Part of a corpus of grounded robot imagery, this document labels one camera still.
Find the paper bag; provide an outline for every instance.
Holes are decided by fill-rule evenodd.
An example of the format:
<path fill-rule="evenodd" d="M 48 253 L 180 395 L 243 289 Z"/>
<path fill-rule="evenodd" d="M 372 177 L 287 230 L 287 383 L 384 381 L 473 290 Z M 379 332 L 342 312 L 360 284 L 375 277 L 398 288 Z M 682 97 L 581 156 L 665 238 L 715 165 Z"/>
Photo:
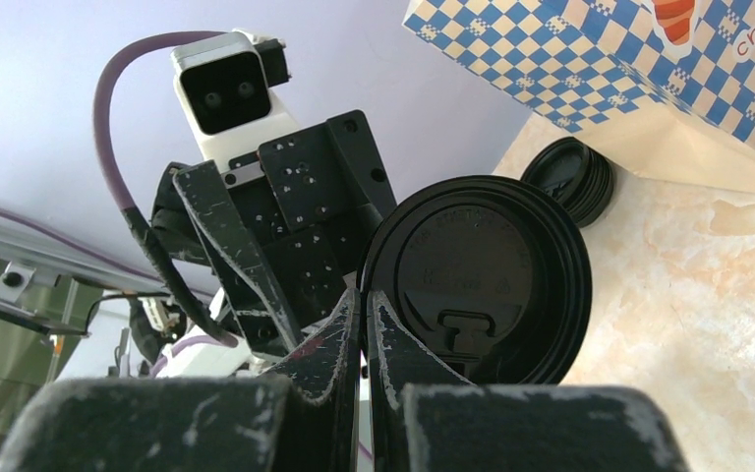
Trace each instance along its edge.
<path fill-rule="evenodd" d="M 415 0 L 404 25 L 636 175 L 755 193 L 755 0 Z"/>

